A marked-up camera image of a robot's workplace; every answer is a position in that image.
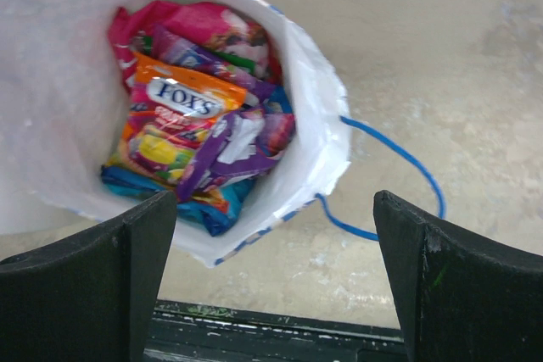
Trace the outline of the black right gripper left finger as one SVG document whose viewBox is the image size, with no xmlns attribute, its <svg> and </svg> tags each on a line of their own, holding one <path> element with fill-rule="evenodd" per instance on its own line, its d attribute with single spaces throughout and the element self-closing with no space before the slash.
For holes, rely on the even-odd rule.
<svg viewBox="0 0 543 362">
<path fill-rule="evenodd" d="M 176 225 L 160 192 L 1 262 L 3 361 L 140 361 Z"/>
</svg>

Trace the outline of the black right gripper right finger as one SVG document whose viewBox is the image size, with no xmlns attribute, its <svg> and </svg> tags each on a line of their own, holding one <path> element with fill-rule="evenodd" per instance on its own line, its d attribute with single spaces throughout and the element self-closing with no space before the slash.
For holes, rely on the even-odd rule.
<svg viewBox="0 0 543 362">
<path fill-rule="evenodd" d="M 410 361 L 540 361 L 542 258 L 388 191 L 373 218 Z"/>
</svg>

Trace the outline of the orange Fox's candy bag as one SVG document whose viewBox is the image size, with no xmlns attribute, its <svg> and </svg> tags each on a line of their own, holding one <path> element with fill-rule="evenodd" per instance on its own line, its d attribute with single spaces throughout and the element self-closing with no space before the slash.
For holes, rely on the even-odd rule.
<svg viewBox="0 0 543 362">
<path fill-rule="evenodd" d="M 247 90 L 136 53 L 127 120 L 105 165 L 174 186 L 217 119 L 240 109 Z"/>
</svg>

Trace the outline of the blue checkered paper bag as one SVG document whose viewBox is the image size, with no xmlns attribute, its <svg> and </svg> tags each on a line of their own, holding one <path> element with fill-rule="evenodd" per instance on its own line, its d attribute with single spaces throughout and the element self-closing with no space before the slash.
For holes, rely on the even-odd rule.
<svg viewBox="0 0 543 362">
<path fill-rule="evenodd" d="M 120 6 L 150 0 L 1 0 L 1 150 L 42 201 L 102 221 L 131 207 L 108 192 L 99 166 L 127 108 L 106 30 Z M 325 198 L 348 169 L 347 92 L 307 33 L 265 0 L 213 0 L 256 19 L 279 49 L 296 134 L 221 237 L 178 221 L 174 244 L 213 267 Z"/>
</svg>

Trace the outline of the purple snack packet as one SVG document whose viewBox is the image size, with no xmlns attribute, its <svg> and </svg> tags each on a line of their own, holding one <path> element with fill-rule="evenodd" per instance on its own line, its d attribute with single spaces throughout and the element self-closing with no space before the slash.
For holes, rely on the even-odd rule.
<svg viewBox="0 0 543 362">
<path fill-rule="evenodd" d="M 265 174 L 283 157 L 294 127 L 293 114 L 262 107 L 222 115 L 186 165 L 176 186 L 178 199 Z"/>
</svg>

